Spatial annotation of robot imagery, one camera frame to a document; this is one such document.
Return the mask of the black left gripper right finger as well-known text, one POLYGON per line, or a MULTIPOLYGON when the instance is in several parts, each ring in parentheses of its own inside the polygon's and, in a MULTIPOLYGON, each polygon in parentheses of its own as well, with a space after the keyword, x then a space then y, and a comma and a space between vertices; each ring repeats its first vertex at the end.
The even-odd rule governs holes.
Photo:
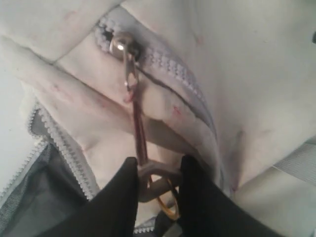
POLYGON ((181 162, 179 208, 187 237, 313 237, 316 190, 275 168, 226 196, 190 156, 181 162))

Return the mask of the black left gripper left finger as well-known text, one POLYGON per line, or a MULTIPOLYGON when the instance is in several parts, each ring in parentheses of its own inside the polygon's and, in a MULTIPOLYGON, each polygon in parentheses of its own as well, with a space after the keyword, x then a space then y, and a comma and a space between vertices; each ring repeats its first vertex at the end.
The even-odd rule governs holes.
POLYGON ((132 237, 138 210, 136 158, 121 168, 93 200, 39 237, 132 237))

